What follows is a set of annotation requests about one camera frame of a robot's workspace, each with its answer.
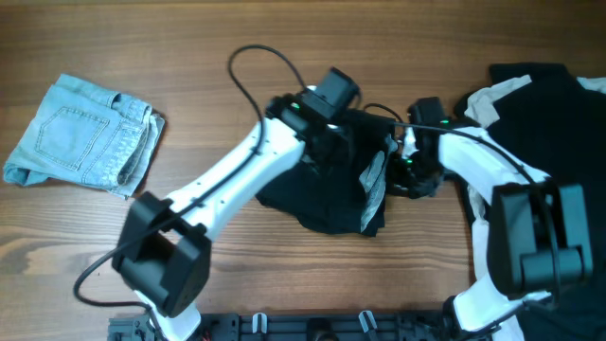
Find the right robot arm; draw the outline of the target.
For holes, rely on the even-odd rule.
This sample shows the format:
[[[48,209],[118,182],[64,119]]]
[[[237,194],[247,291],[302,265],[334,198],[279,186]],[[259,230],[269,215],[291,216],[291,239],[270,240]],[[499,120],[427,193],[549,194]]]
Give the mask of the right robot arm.
[[[549,316],[569,287],[593,274],[582,188],[559,185],[490,139],[469,121],[450,120],[437,98],[417,100],[403,122],[400,156],[387,174],[395,195],[432,196],[456,175],[490,206],[487,274],[444,304],[440,331],[480,339],[522,311]]]

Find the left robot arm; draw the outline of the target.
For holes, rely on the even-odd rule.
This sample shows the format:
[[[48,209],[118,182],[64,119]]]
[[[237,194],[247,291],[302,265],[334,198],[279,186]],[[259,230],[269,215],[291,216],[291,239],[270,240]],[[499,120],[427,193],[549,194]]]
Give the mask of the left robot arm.
[[[359,86],[333,67],[321,82],[273,98],[260,123],[206,173],[165,199],[146,192],[128,211],[112,266],[146,304],[154,340],[187,340],[201,315],[194,300],[210,271],[212,244],[236,213],[303,156],[347,155],[338,123]]]

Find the black shorts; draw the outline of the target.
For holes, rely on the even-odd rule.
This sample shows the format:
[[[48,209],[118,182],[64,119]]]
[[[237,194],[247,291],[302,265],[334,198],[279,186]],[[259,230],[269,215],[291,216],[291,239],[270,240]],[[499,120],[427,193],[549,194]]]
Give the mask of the black shorts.
[[[374,237],[385,226],[386,171],[398,148],[394,122],[362,111],[347,113],[352,156],[346,163],[320,166],[302,160],[267,184],[257,200],[315,232]]]

